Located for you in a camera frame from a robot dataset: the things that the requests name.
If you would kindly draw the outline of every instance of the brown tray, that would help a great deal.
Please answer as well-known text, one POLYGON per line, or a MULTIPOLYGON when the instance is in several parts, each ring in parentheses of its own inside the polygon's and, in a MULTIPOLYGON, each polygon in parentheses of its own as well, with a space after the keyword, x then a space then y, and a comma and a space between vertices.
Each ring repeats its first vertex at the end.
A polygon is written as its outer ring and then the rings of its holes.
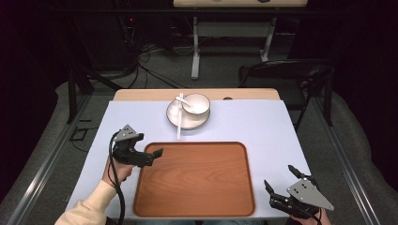
POLYGON ((163 148, 140 171, 133 212, 144 218, 248 217, 254 211, 246 147, 240 142, 154 142, 163 148))

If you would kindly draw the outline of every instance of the desk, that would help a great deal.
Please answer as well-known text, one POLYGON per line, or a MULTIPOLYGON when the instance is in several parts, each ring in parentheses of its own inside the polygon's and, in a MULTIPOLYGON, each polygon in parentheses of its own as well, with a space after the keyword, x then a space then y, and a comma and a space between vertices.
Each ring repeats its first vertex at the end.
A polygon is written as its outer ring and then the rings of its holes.
MULTIPOLYGON (((68 208, 77 200, 86 198, 94 189, 102 176, 109 141, 126 124, 145 134, 145 138, 136 144, 138 151, 143 151, 149 143, 177 142, 176 127, 167 120, 165 111, 179 92, 186 95, 201 93, 211 99, 208 121, 198 129, 183 130, 181 142, 243 143, 247 148, 255 201, 255 210, 250 218, 285 218, 287 214, 270 208, 264 179, 272 184, 275 191, 286 194, 285 189, 297 182, 287 165, 294 165, 303 173, 310 174, 310 171, 287 109, 273 89, 118 91, 102 118, 68 208), (222 100, 225 97, 233 100, 222 100)), ((126 199, 126 219, 153 219, 137 217, 132 211, 139 171, 139 168, 134 168, 131 177, 122 185, 126 199)), ((111 218, 118 217, 117 197, 111 201, 106 214, 111 218)))
MULTIPOLYGON (((175 0, 176 8, 299 8, 307 0, 271 0, 261 3, 257 0, 175 0)), ((199 37, 264 37, 264 49, 260 50, 261 61, 268 60, 269 47, 275 30, 276 18, 270 22, 198 22, 193 18, 193 60, 191 78, 199 78, 199 37)))

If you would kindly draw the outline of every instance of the cable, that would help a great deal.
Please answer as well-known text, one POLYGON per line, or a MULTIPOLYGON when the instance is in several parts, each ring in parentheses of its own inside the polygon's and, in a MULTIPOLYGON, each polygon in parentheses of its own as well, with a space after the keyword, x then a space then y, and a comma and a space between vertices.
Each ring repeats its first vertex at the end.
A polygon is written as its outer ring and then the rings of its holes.
POLYGON ((150 70, 150 69, 148 69, 148 68, 146 68, 146 67, 143 67, 143 66, 141 66, 140 64, 138 64, 138 67, 142 68, 145 72, 147 72, 147 73, 149 73, 150 75, 154 76, 155 78, 157 78, 157 79, 163 81, 164 83, 169 84, 170 86, 172 86, 172 87, 174 87, 174 88, 179 88, 178 86, 181 86, 181 87, 184 87, 184 88, 189 88, 189 87, 184 86, 184 85, 182 85, 182 84, 180 84, 180 83, 178 83, 178 82, 173 81, 172 79, 170 79, 170 78, 168 78, 168 77, 165 77, 164 75, 161 75, 161 74, 158 73, 158 72, 155 72, 155 71, 152 71, 152 70, 150 70))
POLYGON ((84 150, 84 149, 82 149, 82 148, 76 146, 76 145, 74 144, 74 141, 70 141, 70 142, 72 143, 73 147, 75 147, 77 150, 88 153, 88 150, 84 150))
POLYGON ((322 208, 319 208, 319 221, 322 220, 322 208))
POLYGON ((115 189, 116 189, 116 193, 119 196, 119 201, 120 201, 120 216, 119 216, 119 221, 117 222, 118 225, 123 224, 123 220, 124 220, 124 216, 125 216, 125 211, 126 211, 126 205, 125 205, 125 199, 124 199, 124 195, 123 192, 120 188, 120 184, 119 184, 119 180, 117 178, 117 172, 116 172, 116 168, 115 168, 115 164, 114 164, 114 154, 112 152, 112 143, 114 142, 114 139, 116 137, 116 135, 119 133, 116 132, 113 136, 112 139, 109 142, 109 167, 108 167, 108 177, 111 180, 112 184, 114 184, 115 189), (109 174, 109 168, 112 167, 112 171, 114 172, 114 181, 111 178, 111 175, 109 174))
POLYGON ((187 22, 187 25, 190 27, 192 33, 193 33, 193 28, 191 27, 190 22, 187 20, 187 17, 184 17, 185 21, 187 22))
POLYGON ((127 87, 128 89, 130 89, 135 84, 135 82, 137 81, 137 78, 138 78, 138 67, 135 70, 135 77, 132 80, 132 83, 127 87))
POLYGON ((312 214, 306 212, 305 210, 302 210, 300 207, 296 206, 295 204, 291 204, 291 205, 292 205, 293 207, 295 207, 296 209, 298 209, 301 213, 303 213, 303 214, 309 216, 310 218, 313 218, 313 219, 318 223, 318 225, 322 225, 322 222, 321 222, 321 220, 320 220, 321 217, 318 218, 318 217, 316 217, 315 215, 312 215, 312 214))
MULTIPOLYGON (((212 39, 212 37, 205 37, 205 38, 203 38, 199 43, 198 43, 198 46, 200 45, 200 44, 202 44, 203 42, 205 42, 206 40, 208 40, 208 39, 212 39)), ((192 53, 192 51, 193 51, 193 49, 194 49, 194 47, 193 46, 187 46, 187 47, 174 47, 173 48, 173 52, 174 53, 177 53, 177 54, 180 54, 180 55, 185 55, 185 54, 189 54, 189 53, 192 53), (179 52, 179 51, 177 51, 177 49, 191 49, 189 52, 179 52)))
POLYGON ((142 62, 147 63, 147 62, 149 62, 151 53, 157 52, 157 51, 162 51, 162 50, 165 50, 165 49, 158 47, 158 45, 156 45, 156 44, 148 44, 148 46, 144 46, 144 48, 141 49, 141 51, 143 53, 138 55, 138 59, 141 60, 142 62), (143 60, 141 58, 142 56, 147 56, 147 59, 143 60))
POLYGON ((145 71, 145 85, 144 89, 146 89, 146 85, 148 84, 148 73, 145 71))

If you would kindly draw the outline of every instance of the hand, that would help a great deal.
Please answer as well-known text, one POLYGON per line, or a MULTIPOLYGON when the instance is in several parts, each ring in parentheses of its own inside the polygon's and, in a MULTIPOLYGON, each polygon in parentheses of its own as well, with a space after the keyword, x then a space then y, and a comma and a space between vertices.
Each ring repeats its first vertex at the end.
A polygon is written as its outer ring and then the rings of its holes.
MULTIPOLYGON (((315 216, 316 216, 317 218, 319 218, 320 215, 321 215, 321 210, 322 210, 322 217, 321 217, 322 225, 330 225, 331 223, 330 223, 330 221, 329 221, 329 219, 328 219, 328 216, 326 215, 325 209, 321 208, 321 209, 319 210, 319 212, 318 212, 317 214, 315 214, 315 216)), ((293 217, 292 215, 290 215, 290 217, 291 217, 292 219, 294 219, 295 221, 301 223, 302 225, 318 225, 318 222, 316 222, 316 220, 313 219, 313 218, 311 218, 311 217, 310 217, 310 218, 307 218, 307 219, 298 218, 298 217, 293 217)))
MULTIPOLYGON (((115 185, 112 181, 115 181, 115 176, 114 176, 114 170, 112 169, 112 166, 110 166, 110 163, 111 161, 108 157, 106 161, 105 170, 103 171, 102 180, 105 181, 108 185, 114 187, 115 185)), ((124 180, 126 180, 127 177, 131 175, 131 170, 133 167, 135 167, 134 165, 126 165, 123 163, 119 163, 116 159, 114 159, 114 165, 119 184, 121 184, 124 180)))

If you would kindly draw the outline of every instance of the sleeve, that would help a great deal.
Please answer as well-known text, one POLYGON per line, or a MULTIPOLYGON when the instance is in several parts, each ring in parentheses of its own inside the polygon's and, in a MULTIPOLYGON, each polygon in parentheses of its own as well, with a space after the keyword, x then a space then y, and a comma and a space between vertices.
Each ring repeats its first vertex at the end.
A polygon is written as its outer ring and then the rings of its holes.
POLYGON ((55 224, 105 224, 105 209, 115 195, 115 188, 101 180, 87 199, 78 201, 55 224))

